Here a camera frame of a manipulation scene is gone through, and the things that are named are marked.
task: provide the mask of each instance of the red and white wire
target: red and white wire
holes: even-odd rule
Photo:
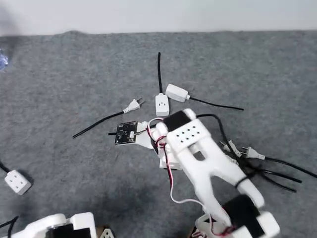
[[[149,134],[149,137],[150,137],[153,141],[156,141],[156,140],[154,140],[153,137],[152,137],[150,125],[151,125],[151,123],[154,122],[155,120],[160,120],[160,121],[162,121],[163,118],[153,118],[153,119],[150,120],[149,123],[148,123],[147,132],[148,132],[148,134]]]
[[[198,200],[195,200],[195,199],[191,199],[191,198],[187,198],[187,199],[184,199],[184,200],[180,200],[180,201],[177,201],[174,199],[173,197],[173,189],[174,189],[174,178],[173,178],[173,173],[172,173],[172,170],[169,166],[169,161],[168,161],[168,157],[167,157],[167,152],[166,152],[166,149],[165,149],[165,145],[162,146],[163,150],[164,150],[164,153],[165,153],[165,161],[166,161],[166,167],[167,167],[167,172],[168,172],[168,176],[169,176],[169,181],[170,181],[170,198],[172,199],[173,202],[175,203],[178,203],[178,204],[182,204],[182,203],[186,203],[186,202],[195,202],[195,203],[198,203],[199,205],[202,206],[202,208],[206,211],[206,208],[205,206],[203,205],[203,203],[201,203],[200,201]],[[231,228],[226,228],[224,230],[224,232],[222,233],[219,233],[219,234],[215,234],[213,232],[213,221],[212,221],[212,217],[211,217],[211,214],[208,213],[208,216],[209,216],[209,221],[211,223],[211,233],[214,235],[214,236],[218,236],[218,237],[225,237],[227,236],[228,234],[230,234],[230,232],[232,231]]]

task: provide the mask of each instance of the white plug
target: white plug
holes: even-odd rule
[[[127,108],[123,110],[124,113],[128,113],[129,111],[137,110],[141,107],[141,104],[144,103],[144,101],[140,102],[142,98],[139,98],[137,100],[133,99],[133,101],[129,104]]]
[[[244,154],[247,158],[256,158],[260,160],[265,160],[265,156],[258,153],[252,147],[248,147],[248,148],[242,147],[242,149],[246,150],[246,152],[245,153],[242,152],[242,154]]]
[[[163,93],[155,96],[155,111],[157,117],[165,117],[169,115],[168,97]]]
[[[169,98],[182,102],[182,103],[190,98],[190,96],[188,95],[188,92],[185,89],[177,87],[173,84],[169,84],[167,86],[165,94]]]
[[[11,189],[19,195],[24,194],[32,186],[31,183],[17,170],[12,170],[7,173],[4,180]]]
[[[236,156],[241,157],[242,156],[241,152],[233,144],[232,140],[229,140],[228,142],[229,142],[229,145],[231,146],[231,148],[233,149],[233,152],[236,154]],[[220,143],[223,145],[223,150],[231,152],[228,145],[226,145],[226,144],[224,144],[222,142],[220,142]]]

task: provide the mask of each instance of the robotic arm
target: robotic arm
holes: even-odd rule
[[[211,214],[217,221],[215,225],[217,224],[218,230],[235,226],[236,219],[241,219],[246,221],[245,224],[240,223],[240,227],[235,229],[230,237],[271,238],[279,233],[279,226],[274,217],[268,212],[262,214],[258,212],[258,209],[264,206],[261,193],[246,178],[239,166],[229,161],[191,109],[185,109],[165,118],[156,125],[152,135],[154,139],[166,136],[167,157],[175,159],[180,164],[193,184],[196,196],[206,208],[205,212]],[[198,153],[203,157],[196,159]],[[238,184],[237,189],[246,196],[233,199],[227,203],[227,206],[222,207],[213,194],[212,176],[217,176],[233,186]],[[235,207],[251,209],[254,213],[243,215],[247,211],[238,211]],[[196,226],[209,238],[219,237],[211,232],[210,224],[204,221],[207,218],[208,216],[203,216],[198,219]],[[249,226],[250,223],[253,227],[258,227],[257,231],[251,231],[252,228],[245,226]]]

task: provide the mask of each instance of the white power strip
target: white power strip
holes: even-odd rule
[[[104,232],[101,234],[100,238],[114,238],[114,235],[111,229],[104,229]]]

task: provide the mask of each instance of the white robotic arm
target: white robotic arm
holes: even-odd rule
[[[178,112],[164,122],[158,123],[152,135],[154,139],[166,136],[166,146],[171,151],[167,156],[172,154],[174,159],[178,161],[193,184],[195,194],[205,206],[205,212],[211,214],[218,221],[219,226],[230,227],[232,223],[230,216],[214,197],[211,184],[212,176],[217,176],[232,185],[238,184],[239,192],[246,194],[256,208],[261,208],[264,205],[261,193],[246,178],[239,166],[229,161],[191,109]],[[197,159],[198,153],[203,157]],[[262,227],[266,235],[263,238],[273,237],[272,234],[279,233],[278,224],[270,213],[266,213],[264,217],[265,219],[263,217],[261,219],[264,219],[269,225]],[[205,234],[210,233],[210,224],[206,228]],[[246,236],[245,232],[243,236],[233,237],[252,238],[250,233],[249,236]]]

